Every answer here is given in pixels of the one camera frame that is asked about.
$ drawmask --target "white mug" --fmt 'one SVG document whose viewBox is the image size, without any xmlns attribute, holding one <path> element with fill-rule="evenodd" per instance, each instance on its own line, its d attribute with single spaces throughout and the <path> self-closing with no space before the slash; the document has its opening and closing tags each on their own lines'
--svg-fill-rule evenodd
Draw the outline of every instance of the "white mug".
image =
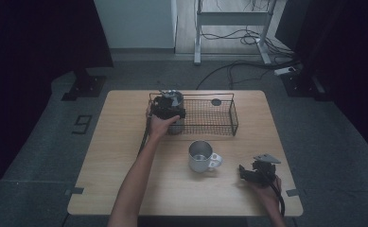
<svg viewBox="0 0 368 227">
<path fill-rule="evenodd" d="M 202 173 L 208 168 L 221 166 L 222 158 L 213 152 L 210 144 L 206 141 L 197 140 L 189 146 L 189 167 Z"/>
</svg>

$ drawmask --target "metal rack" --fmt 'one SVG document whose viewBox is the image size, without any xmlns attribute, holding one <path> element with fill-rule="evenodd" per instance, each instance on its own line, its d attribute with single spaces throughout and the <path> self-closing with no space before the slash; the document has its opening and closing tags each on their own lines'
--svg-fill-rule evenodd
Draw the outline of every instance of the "metal rack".
<svg viewBox="0 0 368 227">
<path fill-rule="evenodd" d="M 201 64 L 201 27 L 202 26 L 263 26 L 260 39 L 256 39 L 257 48 L 265 64 L 271 64 L 268 48 L 265 44 L 267 32 L 277 0 L 272 0 L 268 11 L 260 12 L 210 12 L 202 11 L 202 0 L 198 0 L 196 12 L 196 39 L 194 63 Z"/>
<path fill-rule="evenodd" d="M 155 95 L 160 94 L 150 94 L 150 101 Z M 235 136 L 237 133 L 237 110 L 232 93 L 184 95 L 184 108 L 186 118 L 171 125 L 168 130 L 170 134 L 207 133 Z"/>
</svg>

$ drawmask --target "black wire basket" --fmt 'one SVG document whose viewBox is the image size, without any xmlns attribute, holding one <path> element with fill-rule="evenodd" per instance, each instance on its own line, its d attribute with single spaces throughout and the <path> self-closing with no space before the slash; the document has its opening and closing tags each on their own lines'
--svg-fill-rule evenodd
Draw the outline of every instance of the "black wire basket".
<svg viewBox="0 0 368 227">
<path fill-rule="evenodd" d="M 150 101 L 160 94 L 150 94 Z M 168 134 L 235 136 L 238 128 L 234 94 L 183 95 L 186 117 L 168 128 Z"/>
</svg>

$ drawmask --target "gray floor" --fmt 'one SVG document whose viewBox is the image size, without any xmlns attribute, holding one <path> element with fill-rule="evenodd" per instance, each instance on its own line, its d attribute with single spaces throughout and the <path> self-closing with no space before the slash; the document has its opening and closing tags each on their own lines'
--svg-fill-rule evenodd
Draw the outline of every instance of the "gray floor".
<svg viewBox="0 0 368 227">
<path fill-rule="evenodd" d="M 90 70 L 91 75 L 107 76 L 100 97 L 61 101 L 74 75 L 66 74 L 53 82 L 47 108 L 0 181 L 0 226 L 62 226 L 69 190 L 77 180 L 110 90 L 195 89 L 203 77 L 231 62 L 205 58 L 201 66 L 195 66 L 186 56 L 114 58 L 114 69 Z M 235 81 L 252 80 L 236 84 L 234 89 L 262 90 L 266 94 L 305 210 L 299 218 L 287 218 L 288 226 L 368 226 L 366 142 L 334 103 L 288 97 L 281 79 L 272 71 L 257 79 L 265 72 L 248 66 L 235 68 Z M 226 70 L 221 70 L 201 89 L 226 90 L 227 84 Z M 84 114 L 93 116 L 87 133 L 71 133 L 81 130 L 75 122 Z M 266 218 L 247 221 L 249 226 L 269 226 Z M 106 223 L 105 216 L 69 216 L 64 226 Z"/>
</svg>

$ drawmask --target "black curtain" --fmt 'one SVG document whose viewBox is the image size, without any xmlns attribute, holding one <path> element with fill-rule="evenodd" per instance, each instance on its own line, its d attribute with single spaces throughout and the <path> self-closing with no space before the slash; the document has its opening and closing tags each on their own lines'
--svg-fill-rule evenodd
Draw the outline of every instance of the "black curtain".
<svg viewBox="0 0 368 227">
<path fill-rule="evenodd" d="M 301 57 L 298 89 L 316 76 L 368 143 L 368 0 L 289 0 L 276 35 Z"/>
<path fill-rule="evenodd" d="M 113 67 L 93 0 L 0 0 L 0 178 L 40 118 L 51 81 Z"/>
</svg>

